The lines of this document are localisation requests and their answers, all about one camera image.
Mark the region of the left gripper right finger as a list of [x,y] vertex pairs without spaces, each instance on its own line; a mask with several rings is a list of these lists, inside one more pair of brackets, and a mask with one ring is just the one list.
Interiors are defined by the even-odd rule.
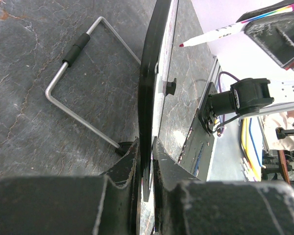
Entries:
[[281,181],[203,182],[153,143],[160,235],[294,235],[294,189]]

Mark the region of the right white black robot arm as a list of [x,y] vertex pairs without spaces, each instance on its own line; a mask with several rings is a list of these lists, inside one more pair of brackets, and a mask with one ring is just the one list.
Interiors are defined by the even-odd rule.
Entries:
[[[215,29],[196,37],[206,43],[244,32],[280,68],[294,71],[294,2],[280,7],[263,8],[249,18]],[[216,93],[212,85],[204,96],[204,117],[236,113],[252,117],[294,109],[294,91],[282,91],[288,83],[273,83],[266,78],[245,78],[230,86],[230,90]]]

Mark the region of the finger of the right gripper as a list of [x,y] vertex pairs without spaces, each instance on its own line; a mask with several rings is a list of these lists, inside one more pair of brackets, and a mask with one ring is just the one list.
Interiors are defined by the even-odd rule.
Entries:
[[[247,12],[237,22],[292,3],[294,0],[283,0],[271,6]],[[286,54],[294,53],[294,12],[252,21],[245,26],[244,34],[255,42],[279,67],[284,68]]]

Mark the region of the white whiteboard black frame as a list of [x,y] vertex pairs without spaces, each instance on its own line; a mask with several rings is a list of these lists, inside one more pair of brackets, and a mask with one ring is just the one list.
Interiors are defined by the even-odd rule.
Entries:
[[45,91],[46,98],[66,114],[93,131],[106,142],[121,150],[121,144],[103,134],[89,122],[52,97],[51,92],[65,70],[71,67],[90,40],[99,23],[104,23],[127,51],[140,64],[138,85],[138,123],[142,172],[143,200],[149,201],[152,182],[152,144],[159,136],[164,102],[167,95],[174,95],[176,81],[169,82],[173,39],[179,2],[177,0],[158,0],[155,4],[147,29],[142,58],[138,59],[126,42],[104,17],[98,17],[91,27],[76,40],[62,60],[62,66]]

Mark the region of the white marker purple cap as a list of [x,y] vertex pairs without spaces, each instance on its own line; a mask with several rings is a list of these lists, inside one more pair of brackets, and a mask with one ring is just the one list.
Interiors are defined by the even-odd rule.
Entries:
[[278,8],[276,10],[272,10],[268,13],[264,13],[264,14],[249,18],[247,20],[243,20],[243,21],[240,21],[240,22],[237,22],[219,29],[209,31],[202,35],[190,38],[189,40],[180,44],[179,47],[192,47],[192,46],[200,45],[203,43],[215,41],[215,40],[227,37],[229,35],[234,35],[243,31],[245,26],[252,21],[259,20],[269,16],[278,15],[278,14],[289,13],[289,12],[294,12],[294,3]]

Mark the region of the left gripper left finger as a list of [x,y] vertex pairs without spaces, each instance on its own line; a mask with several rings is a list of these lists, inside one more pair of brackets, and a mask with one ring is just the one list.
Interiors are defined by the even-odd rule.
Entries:
[[137,235],[139,141],[99,176],[0,181],[0,235]]

